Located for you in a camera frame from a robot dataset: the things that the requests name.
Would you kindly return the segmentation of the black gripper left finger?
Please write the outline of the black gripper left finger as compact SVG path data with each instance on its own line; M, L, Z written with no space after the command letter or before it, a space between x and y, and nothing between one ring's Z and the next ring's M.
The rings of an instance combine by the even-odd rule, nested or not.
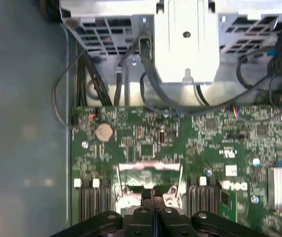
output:
M153 190L144 189L140 206L128 208L122 216L105 211L65 230L54 237L151 237L153 235Z

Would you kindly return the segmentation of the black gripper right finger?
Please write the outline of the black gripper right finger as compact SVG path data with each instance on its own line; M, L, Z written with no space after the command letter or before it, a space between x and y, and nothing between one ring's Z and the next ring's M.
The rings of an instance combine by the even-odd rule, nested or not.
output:
M153 190L164 237L251 237L252 229L206 211L188 218L165 205L160 190Z

